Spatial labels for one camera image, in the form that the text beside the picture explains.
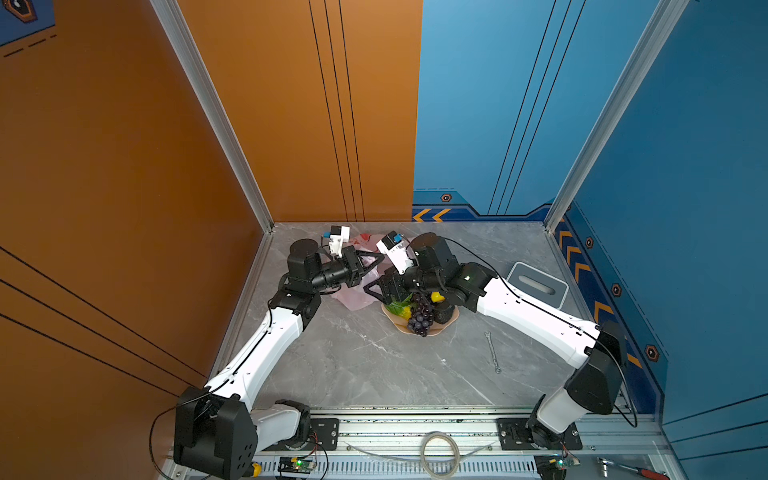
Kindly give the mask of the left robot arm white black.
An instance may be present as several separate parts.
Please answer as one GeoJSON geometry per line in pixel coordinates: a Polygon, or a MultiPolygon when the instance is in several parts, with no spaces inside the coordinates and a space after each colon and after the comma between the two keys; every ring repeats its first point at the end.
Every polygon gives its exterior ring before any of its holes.
{"type": "Polygon", "coordinates": [[[255,400],[279,359],[308,327],[322,298],[343,285],[359,285],[386,258],[352,245],[342,247],[330,261],[323,260],[323,253],[313,239],[295,241],[261,326],[204,387],[189,387],[180,395],[173,409],[177,465],[220,479],[240,479],[252,473],[256,453],[278,443],[308,444],[308,406],[281,400],[255,410],[255,400]]]}

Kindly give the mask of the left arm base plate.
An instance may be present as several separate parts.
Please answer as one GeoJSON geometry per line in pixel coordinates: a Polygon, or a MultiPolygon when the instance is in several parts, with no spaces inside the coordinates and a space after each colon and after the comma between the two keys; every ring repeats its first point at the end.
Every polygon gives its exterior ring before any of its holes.
{"type": "Polygon", "coordinates": [[[267,451],[309,451],[320,447],[326,452],[335,451],[338,447],[340,420],[338,418],[312,418],[307,437],[300,440],[285,440],[273,444],[267,451]]]}

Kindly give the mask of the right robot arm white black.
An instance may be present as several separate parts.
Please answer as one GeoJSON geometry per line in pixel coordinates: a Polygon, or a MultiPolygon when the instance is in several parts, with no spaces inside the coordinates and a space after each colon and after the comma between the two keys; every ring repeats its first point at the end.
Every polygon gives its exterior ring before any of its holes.
{"type": "Polygon", "coordinates": [[[514,287],[481,258],[459,262],[453,243],[431,232],[412,241],[385,235],[376,248],[392,265],[365,292],[406,319],[416,335],[426,336],[464,308],[513,327],[570,365],[572,374],[537,401],[526,421],[536,448],[563,446],[567,430],[588,413],[611,414],[629,390],[621,328],[570,316],[514,287]]]}

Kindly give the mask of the purple grape bunch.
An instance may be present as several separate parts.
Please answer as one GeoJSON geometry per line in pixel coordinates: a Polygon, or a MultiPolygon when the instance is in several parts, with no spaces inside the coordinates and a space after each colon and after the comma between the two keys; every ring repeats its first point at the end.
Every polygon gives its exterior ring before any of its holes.
{"type": "Polygon", "coordinates": [[[430,296],[423,293],[413,293],[409,308],[408,330],[421,337],[426,337],[434,323],[434,306],[430,296]]]}

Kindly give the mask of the pink printed plastic bag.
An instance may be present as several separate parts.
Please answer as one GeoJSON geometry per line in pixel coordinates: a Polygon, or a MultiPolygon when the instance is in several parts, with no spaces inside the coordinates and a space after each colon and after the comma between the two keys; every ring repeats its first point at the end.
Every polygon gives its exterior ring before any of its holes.
{"type": "MultiPolygon", "coordinates": [[[[349,244],[354,246],[357,250],[379,252],[376,247],[376,243],[383,236],[383,234],[361,233],[351,238],[349,244]]],[[[372,271],[378,271],[381,276],[390,265],[391,263],[385,259],[375,270],[372,271]]],[[[333,293],[331,297],[341,302],[350,311],[358,311],[377,302],[376,299],[363,291],[363,288],[360,287],[360,284],[352,288],[344,285],[338,292],[333,293]]]]}

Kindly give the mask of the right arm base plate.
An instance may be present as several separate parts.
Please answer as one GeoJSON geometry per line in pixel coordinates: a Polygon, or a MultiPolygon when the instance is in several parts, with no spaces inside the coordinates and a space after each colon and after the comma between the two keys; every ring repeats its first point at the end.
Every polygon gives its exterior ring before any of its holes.
{"type": "Polygon", "coordinates": [[[529,428],[527,419],[507,417],[495,420],[498,439],[504,451],[558,450],[579,451],[584,448],[580,432],[572,423],[561,434],[553,434],[539,425],[529,428]]]}

